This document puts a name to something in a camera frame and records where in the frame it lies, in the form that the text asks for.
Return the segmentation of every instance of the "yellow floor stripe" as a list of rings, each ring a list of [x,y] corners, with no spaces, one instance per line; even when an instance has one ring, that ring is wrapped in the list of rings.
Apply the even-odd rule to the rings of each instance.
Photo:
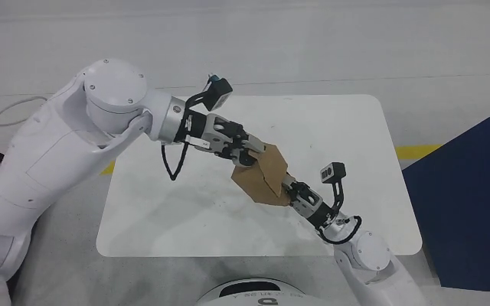
[[[421,159],[422,157],[434,152],[442,145],[404,145],[395,147],[398,159]],[[112,174],[114,172],[115,161],[111,161],[109,166],[100,175]]]
[[[114,172],[114,166],[116,165],[116,161],[111,161],[109,166],[107,166],[104,171],[100,172],[100,175],[112,174]]]

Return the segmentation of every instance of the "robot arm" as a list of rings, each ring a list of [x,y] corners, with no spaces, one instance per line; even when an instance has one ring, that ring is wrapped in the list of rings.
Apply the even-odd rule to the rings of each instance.
[[[191,109],[203,103],[215,110],[230,95],[226,80],[212,76],[208,85],[185,102],[148,89],[138,68],[108,59],[55,93],[19,129],[0,165],[0,278],[17,271],[38,217],[143,133],[162,145],[185,142],[250,166],[248,151],[263,151],[258,139],[242,125]]]
[[[329,207],[308,185],[286,176],[283,186],[291,197],[291,206],[316,229],[324,242],[334,245],[334,257],[358,302],[362,306],[424,306],[426,300],[405,267],[378,235],[359,230],[359,216],[345,216],[341,211],[344,194],[342,163],[332,163],[321,170],[324,184],[334,190],[334,204]],[[375,272],[364,281],[358,271]]]

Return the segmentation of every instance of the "white tabletop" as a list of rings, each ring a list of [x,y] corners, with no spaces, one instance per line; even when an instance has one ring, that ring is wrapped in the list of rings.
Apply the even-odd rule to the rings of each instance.
[[[379,101],[373,96],[232,96],[217,114],[276,144],[288,171],[332,202],[319,170],[345,163],[342,212],[363,218],[397,255],[422,240]],[[171,167],[180,145],[168,149]],[[189,148],[177,181],[160,144],[138,138],[116,161],[97,237],[109,257],[322,256],[333,248],[290,207],[254,203],[230,161]]]

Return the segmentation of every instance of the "cardboard box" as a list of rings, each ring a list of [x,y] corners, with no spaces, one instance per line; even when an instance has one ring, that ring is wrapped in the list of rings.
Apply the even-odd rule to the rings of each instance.
[[[255,203],[289,206],[289,196],[282,182],[288,164],[275,145],[265,144],[262,154],[251,152],[257,162],[250,168],[235,167],[231,179],[248,194]]]

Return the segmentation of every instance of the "blue panel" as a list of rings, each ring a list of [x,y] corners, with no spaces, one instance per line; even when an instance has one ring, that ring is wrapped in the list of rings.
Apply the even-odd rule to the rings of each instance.
[[[490,291],[490,119],[403,176],[441,285]]]

